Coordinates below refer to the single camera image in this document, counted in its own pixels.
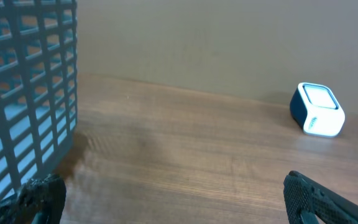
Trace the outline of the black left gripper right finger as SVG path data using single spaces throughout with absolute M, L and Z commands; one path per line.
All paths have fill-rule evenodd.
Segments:
M 358 205 L 307 176 L 292 170 L 283 185 L 290 224 L 358 223 Z

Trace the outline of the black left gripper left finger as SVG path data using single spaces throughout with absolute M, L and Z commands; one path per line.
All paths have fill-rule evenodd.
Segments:
M 0 201 L 0 224 L 59 224 L 67 188 L 58 174 L 29 179 L 11 196 Z

